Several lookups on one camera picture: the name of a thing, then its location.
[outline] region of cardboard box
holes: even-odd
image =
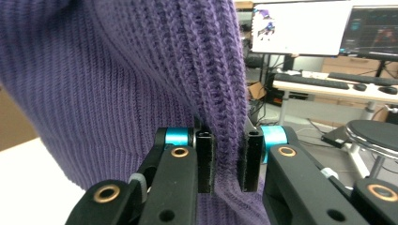
[[[245,2],[235,2],[235,9],[253,9],[253,2],[252,1],[245,1]]]
[[[12,98],[0,86],[0,151],[38,135]]]
[[[261,99],[267,94],[266,89],[260,82],[249,82],[248,89],[251,99]]]

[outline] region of white table surface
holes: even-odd
[[[0,152],[0,224],[65,224],[83,195],[40,139]]]
[[[315,94],[321,96],[335,96],[338,98],[356,98],[367,101],[373,100],[385,103],[398,103],[398,95],[389,95],[380,92],[378,90],[379,86],[376,86],[374,84],[366,84],[367,88],[363,92],[353,89],[353,84],[349,84],[348,86],[349,89],[344,90],[344,89],[314,86],[314,85],[295,83],[295,82],[281,82],[281,81],[273,82],[273,87],[286,91],[295,91],[295,92]]]

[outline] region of computer mouse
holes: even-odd
[[[357,91],[365,91],[366,90],[366,84],[363,84],[363,83],[355,83],[353,87]]]
[[[378,88],[379,91],[384,92],[389,95],[396,95],[397,94],[397,89],[392,86],[382,86]]]

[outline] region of black chair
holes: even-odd
[[[378,176],[386,158],[398,159],[398,125],[373,120],[353,120],[345,128],[353,143],[378,154],[370,178]]]

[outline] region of knit fabric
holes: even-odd
[[[228,0],[0,0],[0,82],[77,185],[127,181],[157,128],[211,128],[216,194],[199,194],[199,224],[268,224],[237,183],[240,46]]]

